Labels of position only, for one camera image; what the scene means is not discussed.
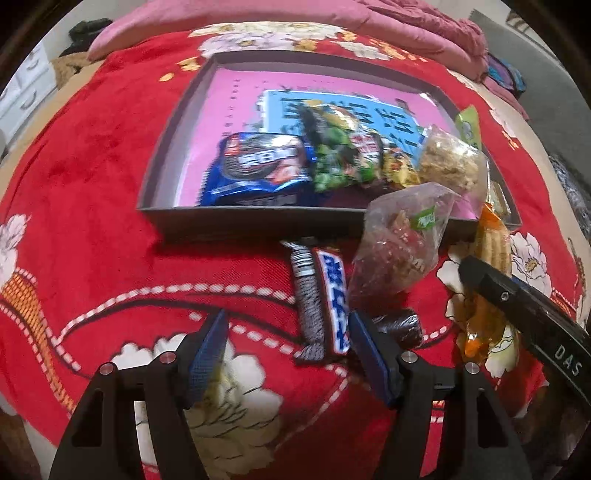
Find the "yellow Alpenliebe candy packet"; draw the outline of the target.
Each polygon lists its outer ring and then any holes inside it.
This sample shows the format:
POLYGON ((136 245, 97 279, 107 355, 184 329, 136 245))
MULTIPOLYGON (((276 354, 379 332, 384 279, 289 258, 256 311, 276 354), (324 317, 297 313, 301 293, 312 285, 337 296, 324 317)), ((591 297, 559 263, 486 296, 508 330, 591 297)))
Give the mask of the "yellow Alpenliebe candy packet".
POLYGON ((384 150, 382 174, 384 182, 392 190, 401 190, 421 183, 409 156, 398 147, 384 150))

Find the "small dark candy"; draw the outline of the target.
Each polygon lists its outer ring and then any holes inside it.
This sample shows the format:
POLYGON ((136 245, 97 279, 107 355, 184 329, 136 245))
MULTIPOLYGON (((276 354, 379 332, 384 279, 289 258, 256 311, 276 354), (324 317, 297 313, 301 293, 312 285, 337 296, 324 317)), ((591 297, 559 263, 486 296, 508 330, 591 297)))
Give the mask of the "small dark candy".
POLYGON ((379 332, 389 335, 405 350, 418 348, 423 343, 423 328, 419 315, 410 308, 381 315, 373 319, 379 332))

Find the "red floral blanket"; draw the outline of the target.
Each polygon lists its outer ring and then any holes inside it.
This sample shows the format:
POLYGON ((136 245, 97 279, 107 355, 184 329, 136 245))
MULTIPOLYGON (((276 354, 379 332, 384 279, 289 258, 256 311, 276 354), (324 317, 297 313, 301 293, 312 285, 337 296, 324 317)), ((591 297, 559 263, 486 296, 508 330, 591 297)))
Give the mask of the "red floral blanket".
POLYGON ((248 21, 166 33, 116 50, 49 120, 1 200, 1 395, 43 474, 100 365, 148 364, 228 315, 221 365, 185 418, 206 479, 575 479, 590 475, 590 404, 550 382, 509 323, 478 364, 463 356, 471 309, 459 275, 473 236, 446 228, 437 266, 377 313, 349 306, 349 353, 298 364, 290 250, 341 252, 346 286, 363 236, 163 234, 138 197, 190 82, 218 53, 314 53, 433 81, 478 111, 520 212, 512 274, 589 335, 590 249, 544 149, 480 83, 384 40, 321 23, 248 21), (405 350, 375 317, 410 308, 405 350))

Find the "clear oat crisp bag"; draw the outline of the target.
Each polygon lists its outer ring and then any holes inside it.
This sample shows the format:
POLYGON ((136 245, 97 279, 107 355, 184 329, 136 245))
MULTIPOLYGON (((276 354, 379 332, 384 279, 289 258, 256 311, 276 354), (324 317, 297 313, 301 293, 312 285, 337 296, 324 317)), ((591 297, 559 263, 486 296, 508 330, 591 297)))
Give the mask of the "clear oat crisp bag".
POLYGON ((486 200, 489 187, 487 156, 437 125, 426 129, 417 171, 423 183, 439 183, 473 204, 486 200))

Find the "orange biscuit packet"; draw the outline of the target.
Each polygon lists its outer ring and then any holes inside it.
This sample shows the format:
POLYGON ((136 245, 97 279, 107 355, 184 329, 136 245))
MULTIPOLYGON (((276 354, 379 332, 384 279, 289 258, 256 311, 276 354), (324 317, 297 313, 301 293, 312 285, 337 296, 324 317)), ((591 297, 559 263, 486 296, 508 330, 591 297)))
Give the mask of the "orange biscuit packet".
POLYGON ((460 267, 471 309, 465 328, 463 356, 482 364, 503 338, 507 324, 501 304, 502 276, 511 278, 510 233, 493 207, 485 203, 477 226, 473 253, 460 267))

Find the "blue Oreo-style cookie packet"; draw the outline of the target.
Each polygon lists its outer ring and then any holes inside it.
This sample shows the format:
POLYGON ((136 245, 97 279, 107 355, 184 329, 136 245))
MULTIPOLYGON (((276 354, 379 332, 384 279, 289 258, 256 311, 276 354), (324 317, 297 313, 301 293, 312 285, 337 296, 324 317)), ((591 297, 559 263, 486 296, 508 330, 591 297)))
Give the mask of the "blue Oreo-style cookie packet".
POLYGON ((218 144, 204 174, 198 205, 315 207, 311 145, 295 135, 239 132, 218 144))

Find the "light green snack packet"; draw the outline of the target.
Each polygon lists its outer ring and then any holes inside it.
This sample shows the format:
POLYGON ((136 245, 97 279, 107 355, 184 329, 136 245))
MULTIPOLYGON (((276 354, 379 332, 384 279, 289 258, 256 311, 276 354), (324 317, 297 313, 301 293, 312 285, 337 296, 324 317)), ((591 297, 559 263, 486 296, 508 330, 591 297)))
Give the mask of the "light green snack packet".
POLYGON ((460 138, 470 146, 481 150, 483 147, 478 111, 470 105, 460 111, 455 119, 460 138))

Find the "white drawer cabinet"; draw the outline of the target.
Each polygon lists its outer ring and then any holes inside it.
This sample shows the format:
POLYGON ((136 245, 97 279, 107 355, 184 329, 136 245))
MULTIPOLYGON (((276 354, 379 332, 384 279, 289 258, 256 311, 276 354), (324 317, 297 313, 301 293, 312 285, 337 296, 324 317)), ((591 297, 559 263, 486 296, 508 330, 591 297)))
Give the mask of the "white drawer cabinet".
POLYGON ((39 42, 1 93, 1 138, 6 145, 55 88, 53 67, 43 43, 39 42))

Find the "Snickers chocolate bar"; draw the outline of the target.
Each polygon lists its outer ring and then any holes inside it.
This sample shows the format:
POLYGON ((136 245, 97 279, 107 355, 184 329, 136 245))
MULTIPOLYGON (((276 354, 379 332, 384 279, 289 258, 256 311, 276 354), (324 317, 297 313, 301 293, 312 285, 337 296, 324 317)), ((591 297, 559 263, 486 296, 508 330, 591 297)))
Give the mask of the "Snickers chocolate bar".
POLYGON ((283 242, 290 250, 298 325, 304 346, 298 364, 338 361, 349 353, 349 302, 345 264, 332 248, 283 242))

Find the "dark shallow box tray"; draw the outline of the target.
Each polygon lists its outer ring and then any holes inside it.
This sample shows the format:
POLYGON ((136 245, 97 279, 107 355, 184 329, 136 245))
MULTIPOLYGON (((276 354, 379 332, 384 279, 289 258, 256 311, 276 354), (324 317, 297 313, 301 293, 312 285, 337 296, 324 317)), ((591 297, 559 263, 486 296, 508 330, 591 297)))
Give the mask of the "dark shallow box tray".
POLYGON ((155 148, 138 209, 165 235, 356 234, 370 202, 421 182, 452 192, 448 233, 469 238, 486 201, 522 223, 460 105, 433 81, 337 56, 249 51, 207 60, 155 148))

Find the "clear red date snack bag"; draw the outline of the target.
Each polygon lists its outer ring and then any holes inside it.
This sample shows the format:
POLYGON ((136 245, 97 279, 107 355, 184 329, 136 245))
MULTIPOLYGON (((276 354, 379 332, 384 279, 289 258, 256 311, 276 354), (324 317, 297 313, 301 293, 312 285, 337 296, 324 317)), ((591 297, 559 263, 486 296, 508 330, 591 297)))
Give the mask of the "clear red date snack bag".
POLYGON ((353 310, 384 310, 437 266, 458 199, 450 188, 429 182, 370 202, 349 282, 353 310))

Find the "green peas snack packet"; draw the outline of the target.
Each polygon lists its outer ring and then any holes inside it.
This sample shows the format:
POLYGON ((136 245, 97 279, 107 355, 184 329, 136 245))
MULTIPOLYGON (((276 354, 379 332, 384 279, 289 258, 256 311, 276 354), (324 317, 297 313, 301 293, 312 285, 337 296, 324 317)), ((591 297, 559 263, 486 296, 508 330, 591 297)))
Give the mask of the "green peas snack packet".
POLYGON ((384 147, 377 131, 349 110, 321 100, 304 100, 297 114, 315 151, 312 170, 318 193, 382 181, 384 147))

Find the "pink and blue book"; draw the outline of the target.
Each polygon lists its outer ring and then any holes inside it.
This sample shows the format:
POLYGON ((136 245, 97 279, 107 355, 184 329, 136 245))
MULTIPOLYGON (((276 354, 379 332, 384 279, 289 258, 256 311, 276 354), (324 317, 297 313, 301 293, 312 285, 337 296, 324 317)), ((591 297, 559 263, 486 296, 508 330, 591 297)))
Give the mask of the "pink and blue book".
POLYGON ((337 73, 232 70, 218 67, 199 81, 188 106, 187 152, 184 154, 176 207, 199 204, 201 184, 217 158, 218 144, 240 132, 301 136, 297 106, 321 100, 351 112, 363 125, 416 154, 422 131, 436 125, 457 134, 457 110, 430 86, 406 86, 376 76, 346 78, 337 73))

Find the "pink quilt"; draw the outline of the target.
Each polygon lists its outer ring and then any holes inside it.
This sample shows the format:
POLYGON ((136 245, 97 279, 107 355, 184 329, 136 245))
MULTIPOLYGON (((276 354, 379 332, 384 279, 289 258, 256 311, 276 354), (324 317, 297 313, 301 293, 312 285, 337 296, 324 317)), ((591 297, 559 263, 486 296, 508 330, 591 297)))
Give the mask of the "pink quilt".
POLYGON ((481 28, 426 1, 149 1, 107 26, 92 42, 88 59, 164 33, 245 21, 315 22, 384 40, 484 84, 529 118, 513 94, 488 78, 481 28))

